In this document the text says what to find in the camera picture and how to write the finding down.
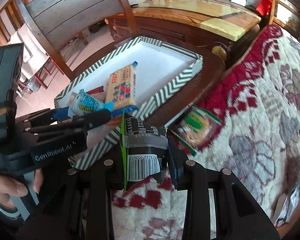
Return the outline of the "person left hand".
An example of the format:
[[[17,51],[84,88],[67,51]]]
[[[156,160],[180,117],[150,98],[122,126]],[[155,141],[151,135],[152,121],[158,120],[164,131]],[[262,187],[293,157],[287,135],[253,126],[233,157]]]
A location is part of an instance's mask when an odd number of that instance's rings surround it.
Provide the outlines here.
[[[14,178],[0,175],[0,205],[9,210],[15,210],[16,207],[11,200],[11,196],[25,197],[28,194],[27,187]]]

